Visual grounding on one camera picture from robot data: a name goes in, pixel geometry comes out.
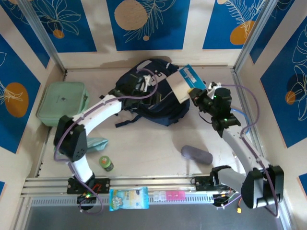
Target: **blue snack bag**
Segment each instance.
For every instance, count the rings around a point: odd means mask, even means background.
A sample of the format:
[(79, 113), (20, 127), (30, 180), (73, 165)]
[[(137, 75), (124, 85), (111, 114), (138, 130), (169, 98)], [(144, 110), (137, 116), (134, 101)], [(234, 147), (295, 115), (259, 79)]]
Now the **blue snack bag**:
[(118, 209), (148, 209), (148, 188), (110, 189), (110, 211)]

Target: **black backpack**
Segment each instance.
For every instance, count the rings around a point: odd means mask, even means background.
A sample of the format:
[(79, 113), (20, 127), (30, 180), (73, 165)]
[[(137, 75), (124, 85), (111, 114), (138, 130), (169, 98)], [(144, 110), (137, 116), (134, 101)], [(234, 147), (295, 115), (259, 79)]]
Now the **black backpack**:
[[(158, 78), (157, 91), (161, 94), (161, 101), (151, 107), (145, 104), (140, 104), (138, 108), (129, 108), (131, 112), (137, 113), (138, 115), (133, 120), (128, 120), (116, 124), (116, 127), (121, 127), (129, 123), (136, 122), (141, 117), (144, 117), (158, 124), (162, 124), (164, 126), (169, 126), (172, 123), (178, 122), (180, 118), (183, 118), (189, 110), (190, 102), (189, 100), (186, 100), (180, 104), (168, 82), (166, 81), (166, 77), (175, 73), (178, 68), (179, 66), (173, 65), (167, 61), (152, 58), (140, 62), (137, 66), (133, 67), (123, 76), (121, 76), (120, 79), (116, 82), (116, 87), (120, 87), (121, 85), (127, 83), (129, 75), (131, 73), (136, 73), (138, 69), (149, 69), (153, 73), (156, 73)], [(140, 71), (138, 73), (141, 75), (149, 75), (147, 71)]]

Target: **teal cloth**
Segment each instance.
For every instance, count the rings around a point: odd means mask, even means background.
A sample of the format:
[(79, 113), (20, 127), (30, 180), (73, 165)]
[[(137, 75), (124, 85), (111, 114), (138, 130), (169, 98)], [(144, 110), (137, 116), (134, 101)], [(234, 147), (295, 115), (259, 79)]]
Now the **teal cloth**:
[(106, 144), (109, 142), (105, 138), (87, 138), (87, 152), (96, 152), (103, 150), (106, 147)]

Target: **purple cable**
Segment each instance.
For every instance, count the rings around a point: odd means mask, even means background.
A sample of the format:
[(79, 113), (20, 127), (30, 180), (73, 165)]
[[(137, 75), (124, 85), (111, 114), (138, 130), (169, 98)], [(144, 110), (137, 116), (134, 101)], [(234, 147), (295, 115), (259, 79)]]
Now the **purple cable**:
[(225, 204), (224, 206), (222, 207), (217, 207), (217, 209), (221, 209), (221, 208), (225, 208), (227, 207), (228, 205), (232, 204), (233, 202), (235, 202), (236, 200), (238, 200), (239, 198), (241, 198), (242, 196), (241, 195), (238, 195), (235, 199), (233, 199), (232, 201), (230, 201), (229, 203)]
[(156, 82), (156, 85), (154, 86), (154, 89), (153, 91), (146, 95), (146, 96), (142, 96), (142, 97), (135, 97), (135, 96), (121, 96), (121, 97), (115, 97), (115, 98), (112, 98), (112, 99), (109, 99), (107, 100), (105, 103), (101, 103), (97, 106), (95, 106), (93, 109), (91, 109), (90, 111), (86, 112), (83, 116), (79, 117), (75, 122), (73, 122), (69, 127), (68, 129), (64, 132), (63, 136), (60, 138), (57, 146), (56, 146), (56, 149), (54, 151), (54, 155), (53, 155), (53, 159), (55, 161), (62, 161), (62, 162), (66, 162), (68, 164), (68, 167), (69, 169), (71, 170), (71, 172), (73, 173), (73, 175), (76, 177), (76, 179), (79, 181), (80, 184), (82, 184), (88, 191), (90, 191), (94, 196), (97, 197), (97, 199), (99, 200), (100, 204), (101, 204), (101, 209), (98, 211), (98, 212), (84, 212), (86, 214), (90, 214), (90, 215), (96, 215), (96, 214), (99, 214), (100, 212), (102, 212), (103, 210), (103, 201), (102, 199), (99, 197), (99, 195), (97, 193), (95, 193), (89, 186), (87, 186), (81, 179), (80, 177), (77, 175), (77, 173), (75, 172), (75, 170), (73, 169), (72, 165), (71, 165), (71, 162), (70, 160), (68, 159), (58, 159), (57, 158), (57, 152), (59, 151), (59, 148), (61, 146), (61, 144), (63, 143), (63, 140), (65, 139), (65, 137), (67, 136), (67, 134), (71, 131), (71, 129), (77, 124), (79, 123), (80, 121), (82, 121), (85, 117), (87, 117), (89, 114), (91, 114), (92, 112), (94, 112), (95, 110), (99, 109), (101, 106), (104, 106), (110, 102), (113, 102), (113, 101), (117, 101), (117, 100), (120, 100), (120, 99), (146, 99), (148, 97), (151, 97), (155, 94), (155, 92), (157, 91), (158, 89), (158, 79), (157, 77), (155, 76), (155, 74), (149, 70), (149, 69), (139, 69), (137, 70), (136, 72), (140, 72), (140, 71), (147, 71), (148, 73), (150, 73), (152, 75), (152, 77), (154, 78), (155, 82)]
[(275, 216), (276, 218), (279, 218), (279, 215), (280, 215), (280, 212), (279, 212), (279, 204), (278, 204), (278, 198), (277, 198), (277, 194), (276, 194), (276, 191), (274, 189), (274, 185), (273, 185), (273, 182), (272, 182), (272, 179), (269, 175), (269, 172), (268, 170), (265, 168), (262, 160), (260, 160), (259, 156), (257, 155), (257, 153), (254, 151), (254, 149), (250, 146), (250, 144), (246, 141), (245, 139), (245, 130), (247, 130), (248, 128), (254, 126), (258, 121), (259, 121), (259, 117), (260, 117), (260, 107), (259, 107), (259, 103), (258, 103), (258, 100), (255, 96), (255, 94), (247, 87), (244, 87), (242, 85), (222, 85), (222, 87), (237, 87), (237, 88), (242, 88), (246, 91), (248, 91), (252, 97), (254, 98), (255, 100), (255, 103), (256, 103), (256, 107), (257, 107), (257, 116), (256, 116), (256, 120), (255, 122), (249, 124), (248, 126), (244, 127), (242, 130), (241, 130), (241, 138), (243, 140), (243, 142), (245, 143), (245, 145), (249, 148), (249, 150), (251, 151), (251, 153), (254, 155), (254, 157), (256, 158), (257, 162), (261, 165), (261, 167), (263, 168), (264, 170), (264, 173), (268, 179), (268, 182), (269, 182), (269, 185), (270, 185), (270, 189), (272, 191), (272, 194), (273, 194), (273, 198), (274, 198), (274, 202), (275, 202), (275, 207), (276, 207), (276, 214), (273, 213), (268, 207), (265, 207), (273, 216)]

